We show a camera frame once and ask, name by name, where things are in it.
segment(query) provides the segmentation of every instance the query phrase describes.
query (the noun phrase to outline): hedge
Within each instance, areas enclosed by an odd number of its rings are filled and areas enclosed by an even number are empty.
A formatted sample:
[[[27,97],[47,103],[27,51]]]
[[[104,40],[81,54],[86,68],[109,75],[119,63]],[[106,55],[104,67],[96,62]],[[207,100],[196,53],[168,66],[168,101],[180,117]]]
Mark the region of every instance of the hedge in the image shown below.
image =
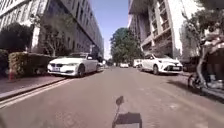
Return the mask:
[[[52,59],[42,54],[15,52],[9,55],[9,67],[17,77],[34,76],[40,69],[46,71]]]
[[[0,76],[5,75],[5,69],[8,68],[8,52],[0,49]]]

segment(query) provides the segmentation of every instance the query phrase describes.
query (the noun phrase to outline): car side mirror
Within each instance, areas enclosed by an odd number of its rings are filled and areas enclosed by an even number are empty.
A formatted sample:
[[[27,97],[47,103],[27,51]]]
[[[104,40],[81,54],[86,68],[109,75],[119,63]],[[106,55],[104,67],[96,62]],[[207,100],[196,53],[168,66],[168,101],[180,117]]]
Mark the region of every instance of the car side mirror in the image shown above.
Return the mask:
[[[87,57],[87,60],[92,60],[92,59],[93,59],[93,58],[92,58],[92,57],[90,57],[90,56],[89,56],[89,57]]]

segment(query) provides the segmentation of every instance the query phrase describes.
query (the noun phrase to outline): car windshield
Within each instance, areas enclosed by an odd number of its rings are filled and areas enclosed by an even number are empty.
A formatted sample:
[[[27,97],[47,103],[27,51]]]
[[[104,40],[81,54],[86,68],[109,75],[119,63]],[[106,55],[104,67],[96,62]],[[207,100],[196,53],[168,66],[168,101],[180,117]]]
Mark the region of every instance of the car windshield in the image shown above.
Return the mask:
[[[154,56],[155,56],[156,58],[170,58],[169,56],[167,56],[167,55],[162,55],[162,54],[154,54]]]
[[[86,58],[86,54],[81,54],[81,53],[75,53],[75,54],[70,54],[67,58]]]

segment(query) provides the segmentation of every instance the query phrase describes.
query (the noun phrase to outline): shrub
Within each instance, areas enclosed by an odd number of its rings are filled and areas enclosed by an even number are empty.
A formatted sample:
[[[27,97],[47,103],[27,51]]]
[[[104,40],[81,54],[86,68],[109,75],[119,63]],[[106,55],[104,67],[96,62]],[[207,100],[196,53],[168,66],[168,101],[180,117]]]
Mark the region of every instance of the shrub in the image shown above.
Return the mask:
[[[8,52],[0,49],[0,76],[5,75],[5,69],[8,68]]]
[[[17,77],[34,76],[39,69],[46,71],[52,59],[47,55],[16,52],[9,55],[9,67]]]
[[[12,23],[0,31],[0,49],[12,52],[23,52],[30,45],[33,30],[19,23]]]

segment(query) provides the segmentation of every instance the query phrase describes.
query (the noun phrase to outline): curb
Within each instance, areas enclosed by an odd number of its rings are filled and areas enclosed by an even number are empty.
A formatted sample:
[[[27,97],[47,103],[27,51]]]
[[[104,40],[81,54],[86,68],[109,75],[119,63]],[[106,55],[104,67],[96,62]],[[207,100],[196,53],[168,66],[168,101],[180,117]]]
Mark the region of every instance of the curb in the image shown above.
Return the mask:
[[[59,79],[59,80],[56,80],[56,81],[49,82],[47,84],[34,85],[34,86],[30,86],[30,87],[21,88],[21,89],[14,90],[14,91],[9,91],[9,92],[6,92],[6,93],[2,93],[2,94],[0,94],[0,101],[15,97],[15,96],[27,93],[27,92],[31,92],[31,91],[34,91],[36,89],[39,89],[39,88],[42,88],[42,87],[45,87],[45,86],[49,86],[51,84],[61,82],[65,79],[66,78],[62,78],[62,79]]]

